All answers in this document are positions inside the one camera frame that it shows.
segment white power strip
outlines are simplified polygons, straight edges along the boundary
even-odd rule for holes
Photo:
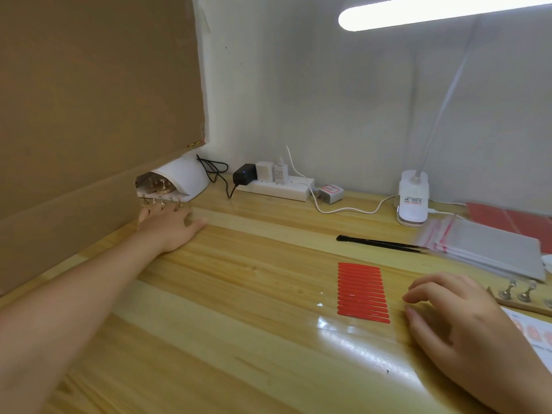
[[[306,202],[308,196],[310,195],[308,186],[314,190],[314,179],[295,177],[291,175],[289,176],[289,182],[286,184],[253,180],[247,186],[239,185],[236,190]]]

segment white wall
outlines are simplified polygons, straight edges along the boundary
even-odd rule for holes
[[[367,32],[345,0],[199,0],[209,144],[227,161],[289,145],[317,183],[394,193],[413,168],[473,18]],[[552,214],[552,9],[483,17],[425,171],[431,196]]]

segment desk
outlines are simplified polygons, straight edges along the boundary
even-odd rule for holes
[[[132,283],[44,412],[488,411],[411,340],[401,296],[424,273],[466,273],[487,284],[494,276],[435,256],[335,241],[346,234],[410,242],[416,230],[397,224],[390,201],[375,215],[322,215],[312,198],[238,191],[228,200],[223,187],[210,185],[190,203],[210,225]],[[380,199],[348,192],[323,208],[372,210]],[[0,304],[134,230],[128,224]],[[332,330],[352,320],[335,314],[338,262],[381,267],[390,325],[358,320],[359,334]]]

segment desk lamp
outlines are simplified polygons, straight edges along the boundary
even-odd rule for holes
[[[376,3],[373,0],[350,0],[345,5],[339,17],[339,24],[345,30],[351,32],[421,23],[424,21],[478,16],[471,28],[464,56],[439,109],[430,136],[425,143],[424,152],[418,167],[416,170],[406,170],[402,173],[401,181],[398,185],[400,202],[397,208],[397,221],[400,224],[410,227],[421,227],[427,220],[430,185],[423,168],[441,117],[454,94],[454,90],[464,71],[467,58],[473,49],[472,41],[479,26],[479,17],[485,13],[503,12],[505,10],[547,4],[552,4],[552,0],[387,0]]]

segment cardboard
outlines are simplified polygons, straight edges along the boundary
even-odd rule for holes
[[[2,0],[0,294],[137,215],[203,139],[191,0]]]

